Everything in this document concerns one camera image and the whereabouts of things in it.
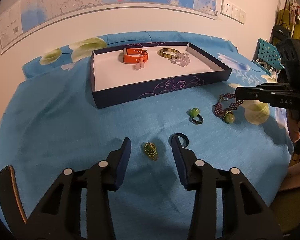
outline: blue tablecloth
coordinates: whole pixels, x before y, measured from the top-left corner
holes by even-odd
[[[0,170],[11,164],[21,202],[29,216],[64,168],[87,169],[118,149],[125,137],[132,152],[121,188],[109,193],[118,240],[185,240],[194,192],[180,184],[169,137],[181,132],[189,149],[213,167],[238,167],[267,204],[286,174],[292,143],[287,137],[285,111],[247,101],[235,111],[235,122],[224,123],[211,107],[221,93],[272,82],[237,53],[229,41],[177,32],[138,32],[101,36],[108,46],[150,41],[188,41],[230,68],[227,82],[179,90],[97,109],[89,82],[89,58],[72,64],[72,50],[62,47],[58,60],[41,65],[41,57],[24,67],[27,80],[12,97],[0,125]],[[202,125],[189,121],[187,111],[198,107]],[[159,160],[150,160],[144,143],[157,146]],[[218,231],[222,224],[218,192]],[[82,205],[82,219],[85,205]],[[0,208],[0,218],[4,221]],[[86,235],[82,222],[82,235]]]

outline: orange watch strap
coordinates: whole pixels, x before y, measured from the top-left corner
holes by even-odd
[[[130,56],[131,54],[140,54],[140,57]],[[123,63],[136,64],[143,58],[143,62],[148,60],[148,52],[143,49],[123,49]]]

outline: white wall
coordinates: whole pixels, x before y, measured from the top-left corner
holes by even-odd
[[[81,15],[33,33],[0,56],[0,119],[17,85],[24,81],[23,64],[52,49],[93,36],[158,30],[200,33],[229,40],[239,53],[252,59],[258,38],[269,40],[277,7],[283,8],[285,0],[229,1],[247,13],[245,25],[223,15],[212,20],[165,9],[125,8]]]

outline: beaded bracelet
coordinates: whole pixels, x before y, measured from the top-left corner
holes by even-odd
[[[234,122],[234,114],[232,111],[237,110],[239,105],[243,103],[243,100],[236,99],[235,103],[231,103],[229,107],[222,109],[221,102],[227,101],[228,99],[235,98],[235,94],[227,93],[227,94],[220,94],[218,102],[214,105],[213,113],[215,116],[221,118],[226,123],[233,123]]]

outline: wall socket panel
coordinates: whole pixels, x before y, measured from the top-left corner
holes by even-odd
[[[246,23],[246,17],[247,17],[246,12],[241,10],[238,6],[234,5],[228,0],[222,0],[220,13],[242,24]]]
[[[247,17],[247,14],[244,10],[241,10],[240,11],[240,17],[239,17],[239,22],[242,23],[242,24],[245,24],[246,23],[246,17]]]
[[[231,17],[233,4],[228,0],[222,0],[221,14]]]
[[[239,21],[239,19],[240,19],[240,12],[241,12],[241,9],[239,7],[233,5],[231,18]]]

